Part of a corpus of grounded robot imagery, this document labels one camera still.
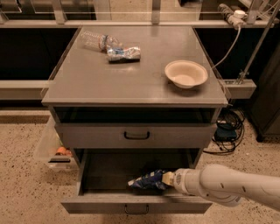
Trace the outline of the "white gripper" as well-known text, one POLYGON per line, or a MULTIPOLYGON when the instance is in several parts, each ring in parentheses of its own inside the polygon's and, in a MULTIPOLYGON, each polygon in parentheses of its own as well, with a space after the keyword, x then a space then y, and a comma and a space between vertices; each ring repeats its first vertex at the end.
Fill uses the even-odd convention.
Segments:
POLYGON ((187 195, 200 195, 200 171, 194 169, 178 169, 174 173, 168 171, 162 176, 162 182, 173 186, 179 192, 187 195))

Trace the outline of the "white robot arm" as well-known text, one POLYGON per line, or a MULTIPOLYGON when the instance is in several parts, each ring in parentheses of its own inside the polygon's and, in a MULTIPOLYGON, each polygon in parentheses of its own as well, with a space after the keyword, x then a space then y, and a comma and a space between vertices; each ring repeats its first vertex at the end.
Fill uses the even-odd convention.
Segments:
POLYGON ((280 211, 280 178, 246 173, 220 164, 208 164, 201 170, 180 168, 162 177, 179 193, 200 196, 226 207, 235 207, 241 198, 280 211))

